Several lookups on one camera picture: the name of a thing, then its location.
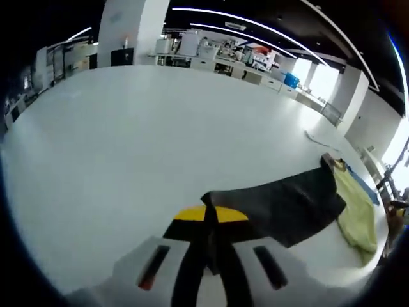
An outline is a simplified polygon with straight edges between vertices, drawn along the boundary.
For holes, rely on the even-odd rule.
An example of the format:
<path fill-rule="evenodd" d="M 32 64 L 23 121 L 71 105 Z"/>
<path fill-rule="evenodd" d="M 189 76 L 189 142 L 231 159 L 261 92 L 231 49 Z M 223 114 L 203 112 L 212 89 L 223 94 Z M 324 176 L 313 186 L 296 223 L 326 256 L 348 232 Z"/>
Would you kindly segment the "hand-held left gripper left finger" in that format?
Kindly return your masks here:
<path fill-rule="evenodd" d="M 115 306 L 195 306 L 206 265 L 204 205 L 174 216 L 161 237 L 149 237 L 113 269 Z"/>

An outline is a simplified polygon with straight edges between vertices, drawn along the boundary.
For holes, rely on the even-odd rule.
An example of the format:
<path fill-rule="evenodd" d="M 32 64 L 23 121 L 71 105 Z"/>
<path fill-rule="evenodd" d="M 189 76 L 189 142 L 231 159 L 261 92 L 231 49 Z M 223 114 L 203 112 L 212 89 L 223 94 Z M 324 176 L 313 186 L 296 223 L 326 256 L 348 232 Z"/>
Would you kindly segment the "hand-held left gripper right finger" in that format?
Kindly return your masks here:
<path fill-rule="evenodd" d="M 305 264 L 247 216 L 216 207 L 217 264 L 228 306 L 317 306 L 320 286 Z"/>

